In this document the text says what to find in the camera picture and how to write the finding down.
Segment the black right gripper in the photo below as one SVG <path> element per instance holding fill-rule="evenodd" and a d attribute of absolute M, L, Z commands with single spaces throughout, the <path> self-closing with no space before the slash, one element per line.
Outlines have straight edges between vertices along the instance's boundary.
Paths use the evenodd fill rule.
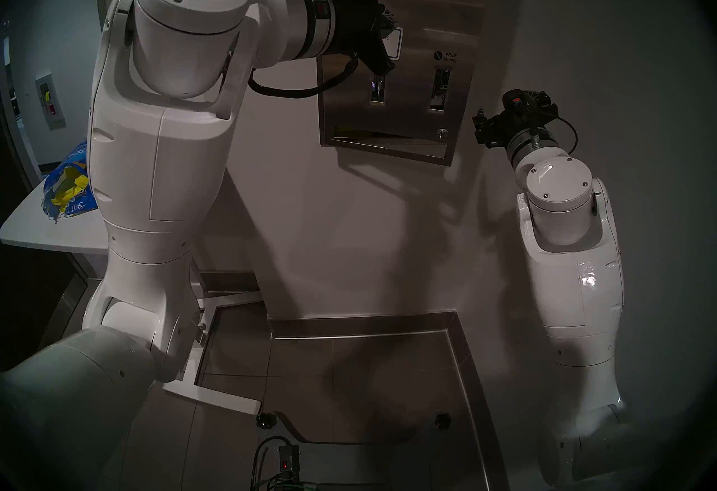
<path fill-rule="evenodd" d="M 557 142 L 546 129 L 546 124 L 558 117 L 559 109 L 545 91 L 528 90 L 529 108 L 505 109 L 486 117 L 480 107 L 472 118 L 475 139 L 486 148 L 519 148 L 533 141 L 535 135 L 540 146 L 556 146 Z"/>

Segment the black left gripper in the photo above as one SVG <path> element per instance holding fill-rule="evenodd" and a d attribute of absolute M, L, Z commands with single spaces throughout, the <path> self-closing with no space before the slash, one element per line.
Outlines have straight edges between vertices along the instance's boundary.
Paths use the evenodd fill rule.
<path fill-rule="evenodd" d="M 383 39 L 394 29 L 379 0 L 330 0 L 335 28 L 324 55 L 356 55 L 375 75 L 385 76 L 395 66 Z"/>

